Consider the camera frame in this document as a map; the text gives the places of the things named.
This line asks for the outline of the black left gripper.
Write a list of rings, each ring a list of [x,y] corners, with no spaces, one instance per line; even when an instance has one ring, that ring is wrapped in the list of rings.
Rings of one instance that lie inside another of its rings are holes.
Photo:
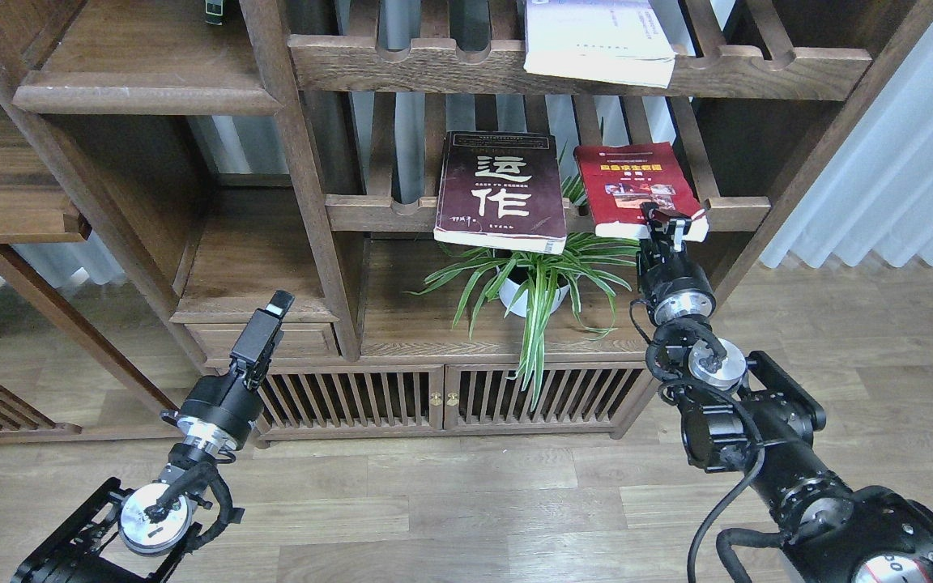
[[[287,291],[275,291],[264,309],[255,311],[231,351],[230,368],[223,376],[200,377],[177,412],[177,426],[212,449],[240,450],[262,414],[257,394],[269,372],[275,344],[282,338],[282,318],[295,303]]]

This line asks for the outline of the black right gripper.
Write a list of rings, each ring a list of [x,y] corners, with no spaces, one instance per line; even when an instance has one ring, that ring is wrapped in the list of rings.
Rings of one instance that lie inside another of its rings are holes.
[[[716,309],[714,291],[703,269],[689,258],[684,242],[692,218],[670,213],[664,221],[654,202],[643,202],[641,213],[652,226],[637,255],[638,283],[649,317],[652,321],[693,314],[710,317]]]

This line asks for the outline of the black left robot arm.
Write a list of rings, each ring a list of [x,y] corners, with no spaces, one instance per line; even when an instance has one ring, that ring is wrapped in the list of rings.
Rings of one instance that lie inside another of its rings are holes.
[[[162,418],[184,432],[156,481],[123,488],[108,479],[19,565],[15,582],[165,582],[182,557],[243,519],[219,465],[244,447],[264,402],[258,389],[282,338],[292,294],[276,291],[231,351],[228,372],[200,377],[178,410]],[[114,536],[137,555],[162,557],[147,576],[101,556]]]

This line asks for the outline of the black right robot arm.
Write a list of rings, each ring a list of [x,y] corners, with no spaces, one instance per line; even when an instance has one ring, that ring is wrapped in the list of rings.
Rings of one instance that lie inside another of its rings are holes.
[[[645,365],[660,398],[677,407],[688,462],[742,478],[697,528],[686,558],[744,488],[765,503],[777,531],[723,529],[716,552],[735,582],[751,577],[736,547],[781,551],[804,582],[933,582],[933,512],[889,488],[852,490],[813,450],[823,407],[763,351],[744,354],[712,331],[716,301],[688,256],[688,215],[652,202],[641,207],[637,279],[655,332]]]

